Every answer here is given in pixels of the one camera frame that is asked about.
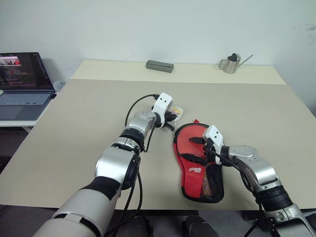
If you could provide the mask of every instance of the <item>white wall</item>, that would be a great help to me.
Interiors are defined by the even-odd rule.
[[[1,0],[0,52],[38,51],[53,81],[83,59],[274,65],[316,114],[315,0]]]

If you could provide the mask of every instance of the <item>gray box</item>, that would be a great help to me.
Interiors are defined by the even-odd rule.
[[[173,64],[148,60],[146,68],[171,73],[173,70]]]

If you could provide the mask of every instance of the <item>laptop keyboard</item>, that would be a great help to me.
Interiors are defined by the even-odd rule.
[[[50,94],[3,94],[0,105],[43,105]]]

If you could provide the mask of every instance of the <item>table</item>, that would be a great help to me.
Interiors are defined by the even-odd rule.
[[[36,123],[38,122],[40,117],[45,113],[45,111],[47,110],[47,108],[49,107],[51,102],[52,102],[52,100],[50,100],[50,102],[47,104],[45,109],[39,115],[37,120],[32,120],[32,121],[12,121],[12,120],[4,121],[4,120],[0,120],[0,127],[22,127],[24,130],[26,130],[29,133],[31,131],[31,129],[29,127],[34,127],[36,125]]]
[[[105,79],[116,79],[107,74],[110,64],[113,62],[104,62],[99,71],[103,71]],[[121,65],[121,71],[131,67],[130,63],[115,64]],[[295,203],[301,208],[316,207],[315,117],[283,80],[276,80],[276,84],[142,80],[151,80],[150,74],[157,77],[161,73],[144,68],[143,76],[140,78],[138,73],[136,78],[139,81],[75,79],[80,77],[76,73],[0,175],[0,203],[62,205],[93,179],[95,163],[123,130],[130,105],[144,94],[166,92],[173,96],[174,105],[185,111],[178,127],[199,119],[215,124],[227,145],[255,147],[274,166]],[[144,100],[135,110],[148,110],[153,103],[151,99]],[[221,202],[205,204],[184,198],[172,139],[169,130],[157,130],[149,152],[141,154],[142,209],[257,209],[239,174],[229,167],[223,168],[225,196]],[[124,207],[128,193],[122,192],[117,209]],[[130,208],[136,208],[137,204],[138,186]]]
[[[189,83],[281,84],[284,80],[272,66],[244,66],[227,74],[216,65],[174,64],[172,73],[146,69],[145,63],[84,60],[72,79],[127,80]]]

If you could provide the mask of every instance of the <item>touchpad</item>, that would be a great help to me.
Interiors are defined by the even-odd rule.
[[[22,109],[23,106],[1,106],[0,120],[14,119]]]

